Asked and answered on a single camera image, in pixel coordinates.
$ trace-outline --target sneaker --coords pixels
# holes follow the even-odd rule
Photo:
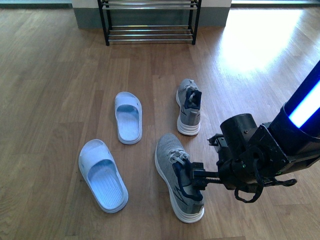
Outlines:
[[[202,92],[194,80],[185,79],[176,91],[175,99],[180,107],[178,131],[193,136],[200,131],[200,105]]]
[[[178,138],[165,134],[157,143],[155,167],[169,188],[170,201],[178,219],[184,223],[199,221],[204,213],[204,200],[199,190],[192,188],[189,155]]]

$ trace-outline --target white slide sandal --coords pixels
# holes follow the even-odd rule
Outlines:
[[[122,91],[114,100],[114,111],[119,141],[136,144],[142,138],[142,106],[139,99],[130,92]]]
[[[123,209],[128,191],[106,144],[93,139],[79,154],[79,169],[100,208],[109,214]]]

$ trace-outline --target wooden floor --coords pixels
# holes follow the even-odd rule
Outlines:
[[[158,139],[175,134],[191,161],[217,170],[207,138],[251,113],[270,122],[320,60],[320,8],[232,8],[226,27],[200,27],[196,45],[105,46],[102,29],[78,29],[72,9],[0,10],[0,239],[318,240],[320,163],[283,176],[245,204],[223,185],[203,192],[196,223],[175,216],[154,164]],[[177,131],[180,82],[202,90],[201,130]],[[124,145],[114,99],[141,101],[143,136]],[[104,213],[79,168],[91,139],[109,147],[129,201]]]

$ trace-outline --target metal shoe rack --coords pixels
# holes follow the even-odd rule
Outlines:
[[[110,42],[191,42],[196,44],[202,0],[97,0],[105,44]],[[113,11],[184,10],[188,11],[185,25],[113,25]]]

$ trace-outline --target sneaker tongue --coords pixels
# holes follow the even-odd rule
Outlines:
[[[184,166],[179,162],[175,162],[172,164],[174,173],[178,178],[179,188],[181,190],[182,195],[184,195],[186,198],[190,198],[194,201],[199,202],[203,199],[203,196],[199,190],[194,190],[191,186],[191,180],[189,177],[191,163],[188,159],[185,159],[184,162]]]
[[[186,109],[200,110],[202,92],[189,88],[185,94],[184,107]]]
[[[186,172],[185,168],[181,169],[180,176],[181,176],[181,183],[183,187],[189,186],[191,184],[189,173]]]

